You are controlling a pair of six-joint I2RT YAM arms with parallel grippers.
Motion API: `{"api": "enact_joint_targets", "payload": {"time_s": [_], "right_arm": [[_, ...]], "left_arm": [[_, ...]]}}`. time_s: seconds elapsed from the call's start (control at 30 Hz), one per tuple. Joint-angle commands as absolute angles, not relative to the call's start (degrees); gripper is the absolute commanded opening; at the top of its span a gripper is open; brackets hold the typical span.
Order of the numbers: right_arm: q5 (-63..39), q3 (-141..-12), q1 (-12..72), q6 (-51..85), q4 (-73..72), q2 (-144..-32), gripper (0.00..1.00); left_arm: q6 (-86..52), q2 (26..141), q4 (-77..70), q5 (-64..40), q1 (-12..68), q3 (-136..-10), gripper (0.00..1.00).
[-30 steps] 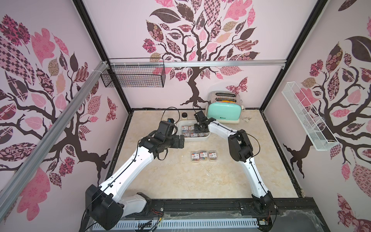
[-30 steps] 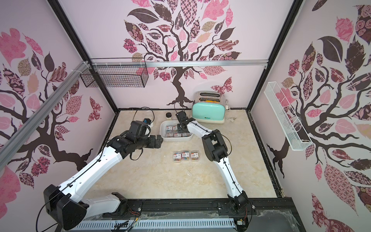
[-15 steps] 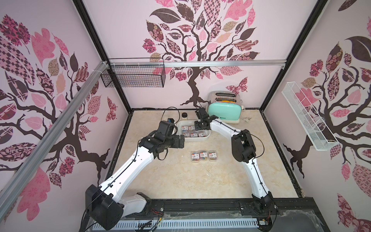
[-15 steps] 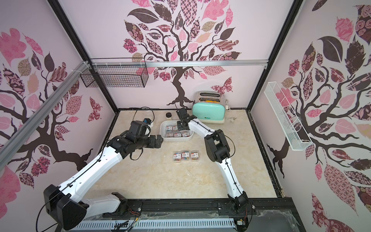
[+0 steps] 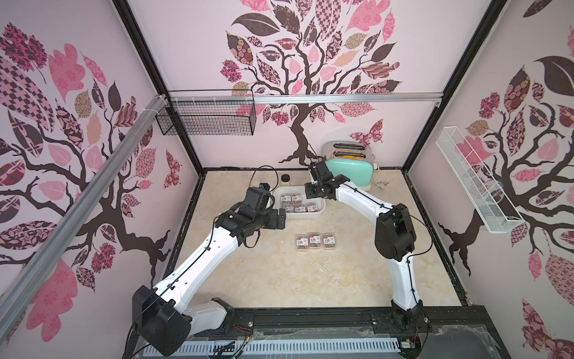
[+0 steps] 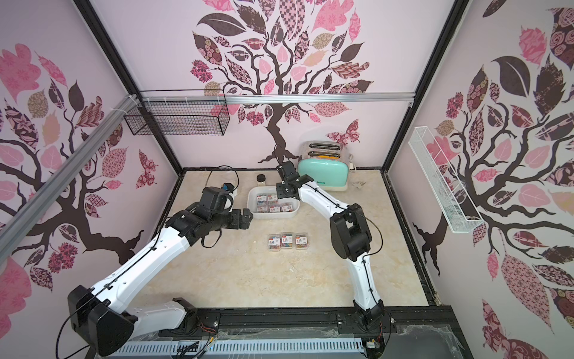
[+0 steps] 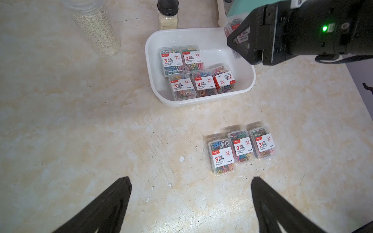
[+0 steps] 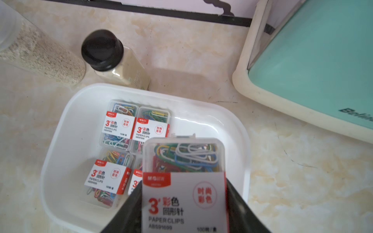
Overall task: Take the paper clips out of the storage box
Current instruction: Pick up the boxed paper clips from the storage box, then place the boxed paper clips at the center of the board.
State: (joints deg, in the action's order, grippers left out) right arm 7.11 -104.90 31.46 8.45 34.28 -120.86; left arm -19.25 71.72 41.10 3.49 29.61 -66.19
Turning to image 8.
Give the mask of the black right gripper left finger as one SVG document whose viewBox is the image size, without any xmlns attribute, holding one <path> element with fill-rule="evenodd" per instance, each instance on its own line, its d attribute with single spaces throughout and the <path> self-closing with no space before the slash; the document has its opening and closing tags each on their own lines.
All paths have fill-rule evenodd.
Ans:
<svg viewBox="0 0 373 233">
<path fill-rule="evenodd" d="M 127 198 L 101 233 L 141 233 L 142 182 Z"/>
</svg>

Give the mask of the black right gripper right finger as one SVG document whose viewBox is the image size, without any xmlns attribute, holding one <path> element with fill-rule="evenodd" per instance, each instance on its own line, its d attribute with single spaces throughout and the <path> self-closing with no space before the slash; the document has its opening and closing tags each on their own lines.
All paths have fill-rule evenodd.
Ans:
<svg viewBox="0 0 373 233">
<path fill-rule="evenodd" d="M 227 211 L 230 233 L 270 233 L 249 208 L 231 182 L 226 179 Z"/>
</svg>

